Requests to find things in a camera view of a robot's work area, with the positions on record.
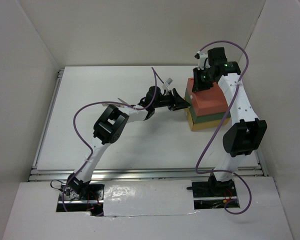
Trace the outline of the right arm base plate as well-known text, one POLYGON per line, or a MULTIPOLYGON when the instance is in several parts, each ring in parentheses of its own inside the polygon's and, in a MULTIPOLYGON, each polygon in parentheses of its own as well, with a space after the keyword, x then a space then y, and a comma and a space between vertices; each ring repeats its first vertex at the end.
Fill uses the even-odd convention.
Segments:
POLYGON ((187 190, 192 191, 194 198, 232 198, 237 195, 235 183, 230 182, 228 186, 221 186, 213 188, 207 181, 192 182, 191 186, 186 187, 187 190))

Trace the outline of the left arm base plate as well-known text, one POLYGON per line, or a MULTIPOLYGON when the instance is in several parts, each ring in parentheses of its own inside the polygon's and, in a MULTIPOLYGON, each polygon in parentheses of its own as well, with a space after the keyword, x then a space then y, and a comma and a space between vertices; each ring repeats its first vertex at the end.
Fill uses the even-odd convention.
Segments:
POLYGON ((104 184, 91 184, 86 192, 75 193, 70 187, 64 191, 64 202, 68 203, 97 203, 101 204, 104 200, 104 184))

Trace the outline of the green drawer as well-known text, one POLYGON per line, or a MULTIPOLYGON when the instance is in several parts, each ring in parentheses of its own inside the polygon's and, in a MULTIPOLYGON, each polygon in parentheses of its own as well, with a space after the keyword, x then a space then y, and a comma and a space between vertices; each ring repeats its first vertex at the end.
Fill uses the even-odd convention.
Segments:
POLYGON ((228 109, 228 104, 222 94, 189 93, 184 94, 190 103, 188 108, 194 124, 220 121, 228 109))

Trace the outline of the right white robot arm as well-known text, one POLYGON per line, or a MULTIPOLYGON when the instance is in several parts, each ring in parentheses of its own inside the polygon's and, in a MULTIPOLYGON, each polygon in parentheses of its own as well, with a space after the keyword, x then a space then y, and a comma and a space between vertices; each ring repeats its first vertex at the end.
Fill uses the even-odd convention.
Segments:
POLYGON ((208 178, 207 190, 213 196, 221 196, 233 183, 232 173, 240 163, 256 150, 266 132, 267 123, 254 112, 245 92, 241 70, 235 61, 228 61, 223 47, 207 52, 209 67, 199 65, 193 69, 192 92, 211 89, 217 84, 226 99, 231 117, 231 128, 224 134, 222 144, 226 156, 219 161, 208 178))

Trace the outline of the yellow bottom drawer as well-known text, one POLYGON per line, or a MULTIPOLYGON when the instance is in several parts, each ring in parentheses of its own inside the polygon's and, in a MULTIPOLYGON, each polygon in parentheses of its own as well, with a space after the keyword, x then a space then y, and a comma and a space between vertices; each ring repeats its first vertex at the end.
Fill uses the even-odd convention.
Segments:
POLYGON ((218 120, 212 120, 207 122, 194 123, 191 113, 188 109, 185 110, 185 115, 186 115, 187 122, 189 124, 189 128, 193 132, 209 129, 209 128, 216 128, 221 122, 221 120, 218 119, 218 120))

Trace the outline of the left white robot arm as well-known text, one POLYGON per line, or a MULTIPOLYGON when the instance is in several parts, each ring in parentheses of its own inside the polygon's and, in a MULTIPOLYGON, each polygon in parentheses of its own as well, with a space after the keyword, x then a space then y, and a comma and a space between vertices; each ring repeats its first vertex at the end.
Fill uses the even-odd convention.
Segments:
POLYGON ((145 121, 153 116, 156 108, 167 107, 170 111, 182 110, 190 107, 177 90, 161 90, 157 86, 151 86, 137 105, 111 102, 100 115, 93 126, 93 141, 89 146, 91 153, 85 156, 83 165, 73 171, 67 179, 67 186, 71 188, 71 194, 78 200, 87 197, 89 184, 93 172, 106 149, 115 143, 121 136, 126 124, 145 121))

